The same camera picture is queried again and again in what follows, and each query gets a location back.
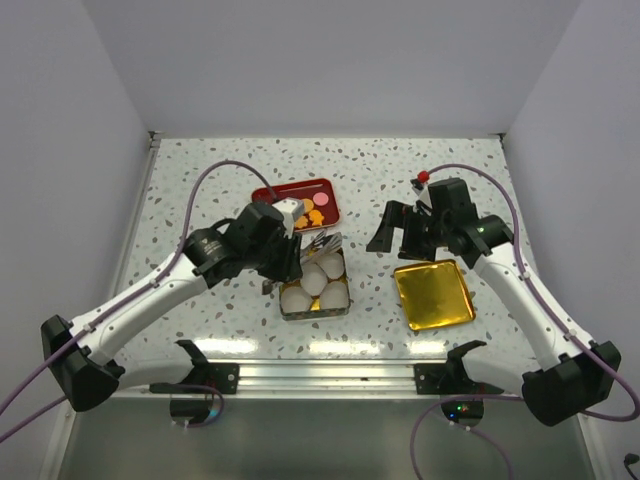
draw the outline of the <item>black cable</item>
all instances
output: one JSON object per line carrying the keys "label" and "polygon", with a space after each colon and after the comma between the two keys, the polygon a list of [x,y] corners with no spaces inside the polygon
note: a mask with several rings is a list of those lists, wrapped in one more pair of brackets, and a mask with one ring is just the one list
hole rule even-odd
{"label": "black cable", "polygon": [[633,478],[633,480],[638,480],[638,477],[636,477],[636,475],[631,471],[630,465],[638,462],[640,462],[640,456],[636,455],[635,453],[627,453],[624,456],[624,468],[631,476],[631,478]]}

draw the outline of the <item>speckled table surface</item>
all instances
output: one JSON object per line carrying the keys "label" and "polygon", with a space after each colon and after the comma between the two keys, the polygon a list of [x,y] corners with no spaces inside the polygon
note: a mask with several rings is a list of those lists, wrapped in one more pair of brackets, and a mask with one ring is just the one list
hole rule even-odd
{"label": "speckled table surface", "polygon": [[[216,286],[180,305],[141,332],[127,346],[136,356],[157,356],[180,338],[198,343],[210,358],[413,359],[443,358],[448,349],[481,339],[492,348],[529,357],[532,351],[499,298],[473,272],[465,271],[477,310],[475,321],[413,332],[407,326],[393,270],[406,261],[395,254],[371,254],[365,245],[378,227],[388,200],[413,203],[409,179],[433,166],[460,162],[486,170],[513,194],[497,139],[187,139],[162,140],[126,268],[126,283],[141,278],[177,243],[193,182],[208,165],[236,159],[251,163],[272,184],[325,177],[334,185],[342,218],[331,230],[345,237],[345,257],[354,303],[341,318],[289,323],[278,297],[261,296],[255,273]],[[482,214],[494,213],[511,226],[506,204],[479,176],[464,178]],[[198,193],[192,228],[237,214],[260,187],[235,167],[214,172]],[[526,232],[523,250],[531,259]],[[399,232],[394,246],[400,245]],[[307,234],[303,245],[312,236]],[[439,258],[447,258],[441,252]]]}

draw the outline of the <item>gold tray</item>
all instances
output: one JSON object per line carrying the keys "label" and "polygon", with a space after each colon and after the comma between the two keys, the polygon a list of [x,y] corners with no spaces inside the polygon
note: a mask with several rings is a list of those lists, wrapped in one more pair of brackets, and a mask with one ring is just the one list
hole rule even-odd
{"label": "gold tray", "polygon": [[459,325],[476,318],[467,284],[454,260],[396,268],[393,276],[411,330]]}

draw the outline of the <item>egg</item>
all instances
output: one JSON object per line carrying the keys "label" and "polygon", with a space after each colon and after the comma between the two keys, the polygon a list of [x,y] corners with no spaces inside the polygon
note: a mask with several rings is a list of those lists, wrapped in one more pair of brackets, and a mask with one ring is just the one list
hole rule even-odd
{"label": "egg", "polygon": [[304,288],[309,295],[320,295],[326,285],[327,275],[318,265],[315,263],[307,263],[302,266],[300,286]]}
{"label": "egg", "polygon": [[316,263],[331,280],[337,280],[344,273],[344,259],[339,253],[322,255]]}
{"label": "egg", "polygon": [[306,312],[311,307],[312,298],[300,287],[289,287],[280,297],[284,313]]}
{"label": "egg", "polygon": [[348,306],[349,294],[347,292],[347,286],[340,281],[331,282],[320,295],[320,308],[323,310],[346,308]]}

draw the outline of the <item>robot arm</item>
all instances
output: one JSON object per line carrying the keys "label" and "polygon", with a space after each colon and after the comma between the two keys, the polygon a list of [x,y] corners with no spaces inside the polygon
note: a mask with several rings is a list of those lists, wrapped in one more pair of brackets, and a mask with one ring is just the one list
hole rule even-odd
{"label": "robot arm", "polygon": [[[400,258],[434,261],[438,248],[448,248],[497,293],[536,357],[535,362],[525,361],[528,365],[522,367],[522,362],[514,362],[512,357],[478,348],[484,347],[485,342],[470,342],[449,352],[448,384],[472,389],[476,383],[488,383],[522,396],[545,425],[555,425],[605,400],[613,379],[563,333],[534,298],[515,268],[513,233],[507,225],[495,215],[478,217],[463,180],[451,178],[427,186],[425,174],[411,181],[418,195],[415,205],[387,203],[367,251],[389,252],[394,228],[403,230]],[[611,342],[597,344],[569,317],[533,271],[527,270],[526,276],[571,335],[617,370],[621,358],[616,347]]]}
{"label": "robot arm", "polygon": [[[157,275],[173,260],[173,255],[100,307],[71,321],[54,316],[44,322],[41,335],[45,358],[78,333],[87,331],[50,367],[73,408],[89,410],[119,388],[178,383],[185,378],[190,379],[188,383],[201,382],[207,375],[208,363],[190,341],[173,345],[167,359],[138,363],[129,371],[113,359],[127,342],[164,313],[220,281],[237,276],[243,269],[255,269],[268,279],[282,282],[301,277],[301,237],[293,233],[293,226],[303,212],[304,204],[291,198],[273,206],[251,203],[237,219],[191,233],[183,251],[177,253],[173,268],[161,280],[156,279]],[[218,231],[220,223],[229,224],[224,233]],[[151,288],[100,324],[91,326],[101,312],[144,285]]]}

